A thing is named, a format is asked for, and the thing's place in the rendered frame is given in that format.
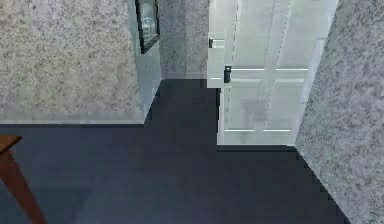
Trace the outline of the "black framed wall picture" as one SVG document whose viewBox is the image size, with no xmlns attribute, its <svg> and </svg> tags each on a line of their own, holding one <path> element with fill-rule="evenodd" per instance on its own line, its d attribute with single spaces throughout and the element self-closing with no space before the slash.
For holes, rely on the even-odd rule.
<svg viewBox="0 0 384 224">
<path fill-rule="evenodd" d="M 135 0 L 140 51 L 145 54 L 160 39 L 157 0 Z"/>
</svg>

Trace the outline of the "brown wooden table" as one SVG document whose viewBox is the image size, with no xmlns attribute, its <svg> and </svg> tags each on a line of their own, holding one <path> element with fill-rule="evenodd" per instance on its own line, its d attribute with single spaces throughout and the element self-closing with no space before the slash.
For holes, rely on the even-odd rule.
<svg viewBox="0 0 384 224">
<path fill-rule="evenodd" d="M 0 180 L 16 199 L 33 224 L 47 224 L 11 148 L 22 139 L 18 135 L 0 135 Z"/>
</svg>

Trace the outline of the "white panelled room door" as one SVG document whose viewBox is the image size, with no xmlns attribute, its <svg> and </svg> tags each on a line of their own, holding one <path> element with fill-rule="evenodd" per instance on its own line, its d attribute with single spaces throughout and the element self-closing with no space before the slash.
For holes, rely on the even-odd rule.
<svg viewBox="0 0 384 224">
<path fill-rule="evenodd" d="M 220 145 L 292 146 L 339 0 L 238 0 Z"/>
</svg>

